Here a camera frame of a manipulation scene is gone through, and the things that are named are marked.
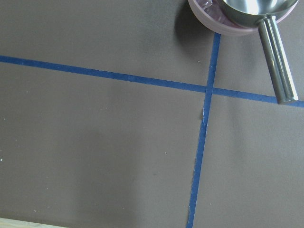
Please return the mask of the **pink bowl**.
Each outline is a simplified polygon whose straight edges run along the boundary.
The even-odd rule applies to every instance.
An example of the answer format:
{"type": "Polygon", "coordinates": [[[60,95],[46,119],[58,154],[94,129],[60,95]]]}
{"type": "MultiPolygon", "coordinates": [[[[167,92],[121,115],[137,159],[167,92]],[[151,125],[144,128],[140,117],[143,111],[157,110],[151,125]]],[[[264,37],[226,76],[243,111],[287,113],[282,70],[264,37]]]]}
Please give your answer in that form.
{"type": "Polygon", "coordinates": [[[264,19],[278,24],[298,4],[297,0],[189,0],[195,17],[208,29],[225,36],[257,33],[264,19]]]}

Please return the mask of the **steel scoop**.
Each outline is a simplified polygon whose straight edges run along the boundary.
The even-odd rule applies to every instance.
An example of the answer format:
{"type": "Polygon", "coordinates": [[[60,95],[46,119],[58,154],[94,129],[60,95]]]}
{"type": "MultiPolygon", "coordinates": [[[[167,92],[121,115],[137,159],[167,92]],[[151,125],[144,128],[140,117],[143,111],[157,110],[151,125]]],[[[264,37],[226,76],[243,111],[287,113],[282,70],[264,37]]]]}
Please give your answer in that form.
{"type": "Polygon", "coordinates": [[[264,50],[277,103],[298,101],[298,95],[284,50],[277,21],[284,17],[296,0],[220,0],[221,10],[232,22],[257,28],[264,50]]]}

